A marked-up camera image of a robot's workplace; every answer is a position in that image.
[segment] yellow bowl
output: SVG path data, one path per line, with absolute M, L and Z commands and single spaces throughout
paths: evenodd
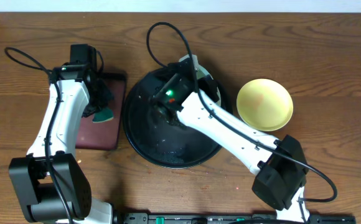
M 293 100 L 279 83 L 268 79 L 252 80 L 237 95 L 237 111 L 242 120 L 260 131 L 274 131 L 293 115 Z

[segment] red notebook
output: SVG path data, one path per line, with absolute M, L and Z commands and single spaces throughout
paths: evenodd
M 104 81 L 114 96 L 108 107 L 113 111 L 114 118 L 102 123 L 92 122 L 93 115 L 81 118 L 75 147 L 77 149 L 113 150 L 117 147 L 120 130 L 121 109 L 124 102 L 126 79 L 124 75 L 104 73 Z

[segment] wooden tabletop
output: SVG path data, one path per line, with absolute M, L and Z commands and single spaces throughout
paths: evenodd
M 25 156 L 48 101 L 44 73 L 6 58 L 17 47 L 47 68 L 68 61 L 70 45 L 101 51 L 106 71 L 128 74 L 129 89 L 158 68 L 146 50 L 146 32 L 157 21 L 183 31 L 199 62 L 230 92 L 255 78 L 270 78 L 292 95 L 289 124 L 273 132 L 298 139 L 308 163 L 326 173 L 339 196 L 308 203 L 311 212 L 352 214 L 361 224 L 361 14 L 131 14 L 0 13 L 0 223 L 25 223 L 8 165 Z M 165 63 L 185 55 L 176 34 L 159 28 L 152 48 Z M 222 149 L 200 166 L 166 169 L 145 161 L 120 132 L 112 152 L 79 150 L 77 159 L 94 197 L 121 210 L 153 213 L 273 212 L 251 191 L 254 176 Z M 306 196 L 331 188 L 310 172 Z

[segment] green led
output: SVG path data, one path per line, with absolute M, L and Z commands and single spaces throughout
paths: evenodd
M 168 90 L 167 92 L 166 92 L 166 95 L 167 96 L 172 96 L 174 94 L 174 92 L 172 91 L 172 90 Z

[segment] white backdrop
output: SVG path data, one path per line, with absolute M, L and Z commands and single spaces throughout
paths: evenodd
M 0 0 L 0 12 L 361 12 L 361 0 Z

